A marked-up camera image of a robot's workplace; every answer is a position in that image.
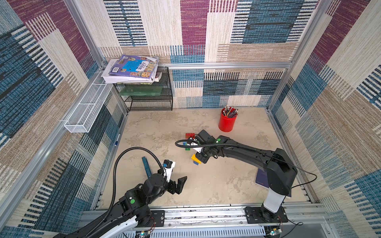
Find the yellow lego brick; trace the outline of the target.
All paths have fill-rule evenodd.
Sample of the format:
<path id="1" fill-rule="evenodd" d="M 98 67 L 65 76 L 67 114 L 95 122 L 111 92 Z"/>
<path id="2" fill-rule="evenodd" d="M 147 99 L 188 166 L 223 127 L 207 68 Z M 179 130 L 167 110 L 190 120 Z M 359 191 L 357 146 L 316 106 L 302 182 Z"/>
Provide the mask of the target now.
<path id="1" fill-rule="evenodd" d="M 192 155 L 191 159 L 193 160 L 193 162 L 198 162 L 199 164 L 201 164 L 201 161 L 196 157 L 195 154 Z"/>

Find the red lego brick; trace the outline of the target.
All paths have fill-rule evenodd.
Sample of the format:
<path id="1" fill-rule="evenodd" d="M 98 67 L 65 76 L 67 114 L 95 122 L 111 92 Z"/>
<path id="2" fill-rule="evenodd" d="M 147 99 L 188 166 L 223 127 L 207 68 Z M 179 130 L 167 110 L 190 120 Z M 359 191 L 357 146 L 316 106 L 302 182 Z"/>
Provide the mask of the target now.
<path id="1" fill-rule="evenodd" d="M 194 139 L 195 133 L 186 133 L 186 139 Z"/>

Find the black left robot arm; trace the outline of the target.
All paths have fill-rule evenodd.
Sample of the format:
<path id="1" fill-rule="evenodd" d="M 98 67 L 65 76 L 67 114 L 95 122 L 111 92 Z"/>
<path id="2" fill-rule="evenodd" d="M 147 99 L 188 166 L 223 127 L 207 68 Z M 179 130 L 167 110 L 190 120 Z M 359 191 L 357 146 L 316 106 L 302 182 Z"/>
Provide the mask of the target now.
<path id="1" fill-rule="evenodd" d="M 152 174 L 144 183 L 140 183 L 128 190 L 123 197 L 116 200 L 116 175 L 120 159 L 133 150 L 141 150 L 150 154 L 158 163 L 160 169 Z M 187 176 L 179 178 L 178 181 L 170 179 L 175 163 L 165 160 L 164 167 L 156 155 L 143 147 L 131 147 L 123 151 L 117 158 L 113 169 L 113 194 L 108 210 L 71 234 L 59 233 L 56 238 L 111 238 L 125 230 L 137 226 L 149 225 L 153 219 L 149 205 L 161 197 L 164 193 L 181 194 L 187 181 Z"/>

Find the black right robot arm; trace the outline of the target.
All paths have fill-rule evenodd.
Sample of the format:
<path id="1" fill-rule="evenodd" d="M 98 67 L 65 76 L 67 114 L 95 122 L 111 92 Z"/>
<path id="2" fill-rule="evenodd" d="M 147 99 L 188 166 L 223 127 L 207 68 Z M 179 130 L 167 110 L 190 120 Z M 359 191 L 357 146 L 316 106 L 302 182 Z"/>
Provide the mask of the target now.
<path id="1" fill-rule="evenodd" d="M 194 137 L 175 142 L 179 148 L 196 150 L 193 161 L 207 163 L 213 157 L 233 158 L 257 167 L 267 175 L 267 197 L 260 207 L 247 206 L 245 216 L 249 224 L 287 223 L 289 220 L 282 206 L 284 199 L 295 187 L 293 184 L 301 167 L 294 165 L 283 149 L 275 151 L 254 148 L 226 136 L 214 138 L 202 130 Z"/>

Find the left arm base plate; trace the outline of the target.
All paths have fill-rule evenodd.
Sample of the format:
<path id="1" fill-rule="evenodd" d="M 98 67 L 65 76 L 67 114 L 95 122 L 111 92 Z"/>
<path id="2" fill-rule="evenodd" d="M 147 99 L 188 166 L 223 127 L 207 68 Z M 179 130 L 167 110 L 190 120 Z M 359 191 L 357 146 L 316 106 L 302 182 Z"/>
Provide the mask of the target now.
<path id="1" fill-rule="evenodd" d="M 151 210 L 143 212 L 142 216 L 137 216 L 138 225 L 136 228 L 163 227 L 165 219 L 164 210 Z"/>

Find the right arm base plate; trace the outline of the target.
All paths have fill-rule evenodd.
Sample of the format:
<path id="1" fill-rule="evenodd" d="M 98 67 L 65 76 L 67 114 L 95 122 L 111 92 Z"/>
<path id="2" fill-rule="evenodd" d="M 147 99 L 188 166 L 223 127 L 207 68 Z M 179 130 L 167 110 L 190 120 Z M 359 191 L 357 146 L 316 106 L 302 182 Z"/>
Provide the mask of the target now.
<path id="1" fill-rule="evenodd" d="M 283 206 L 276 213 L 272 213 L 264 207 L 247 206 L 244 209 L 248 224 L 263 223 L 287 223 L 289 220 Z"/>

